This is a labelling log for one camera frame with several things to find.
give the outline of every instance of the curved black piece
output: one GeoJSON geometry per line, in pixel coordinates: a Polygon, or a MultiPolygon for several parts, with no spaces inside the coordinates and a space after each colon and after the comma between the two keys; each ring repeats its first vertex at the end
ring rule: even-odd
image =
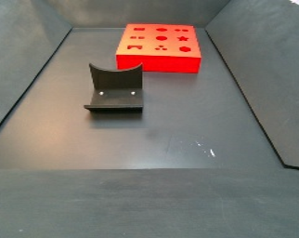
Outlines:
{"type": "Polygon", "coordinates": [[[143,110],[143,65],[123,71],[110,71],[90,64],[95,95],[90,111],[143,110]]]}

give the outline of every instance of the gray wall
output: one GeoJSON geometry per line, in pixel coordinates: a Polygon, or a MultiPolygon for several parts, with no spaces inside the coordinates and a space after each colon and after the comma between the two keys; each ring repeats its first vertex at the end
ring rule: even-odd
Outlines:
{"type": "Polygon", "coordinates": [[[131,22],[205,27],[231,0],[46,0],[75,27],[126,27],[131,22]]]}
{"type": "Polygon", "coordinates": [[[70,30],[42,0],[0,0],[0,123],[70,30]]]}
{"type": "Polygon", "coordinates": [[[234,0],[207,31],[285,163],[299,166],[299,6],[234,0]]]}

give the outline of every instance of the circular hole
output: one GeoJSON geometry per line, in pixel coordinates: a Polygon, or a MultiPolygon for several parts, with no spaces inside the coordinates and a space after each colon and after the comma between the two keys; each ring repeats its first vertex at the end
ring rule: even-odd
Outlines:
{"type": "Polygon", "coordinates": [[[166,31],[167,31],[167,28],[158,28],[156,31],[159,31],[159,32],[166,32],[166,31]]]}
{"type": "Polygon", "coordinates": [[[183,52],[190,52],[190,51],[191,51],[191,48],[187,47],[187,46],[183,46],[183,47],[180,47],[180,50],[182,50],[183,52]]]}
{"type": "Polygon", "coordinates": [[[166,41],[166,40],[167,40],[167,37],[166,37],[166,36],[158,36],[158,37],[156,37],[156,40],[159,40],[159,41],[166,41]]]}

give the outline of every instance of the red shape sorter box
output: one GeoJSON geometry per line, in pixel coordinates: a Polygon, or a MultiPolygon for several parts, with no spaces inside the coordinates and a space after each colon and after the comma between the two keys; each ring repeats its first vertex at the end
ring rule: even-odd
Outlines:
{"type": "Polygon", "coordinates": [[[116,50],[118,69],[198,73],[203,61],[194,26],[128,24],[116,50]]]}

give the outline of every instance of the black holder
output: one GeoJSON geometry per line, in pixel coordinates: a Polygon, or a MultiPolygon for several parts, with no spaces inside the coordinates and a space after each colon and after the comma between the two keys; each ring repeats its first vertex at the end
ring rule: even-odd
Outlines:
{"type": "Polygon", "coordinates": [[[95,95],[90,111],[143,111],[143,65],[123,71],[108,71],[90,64],[95,95]]]}

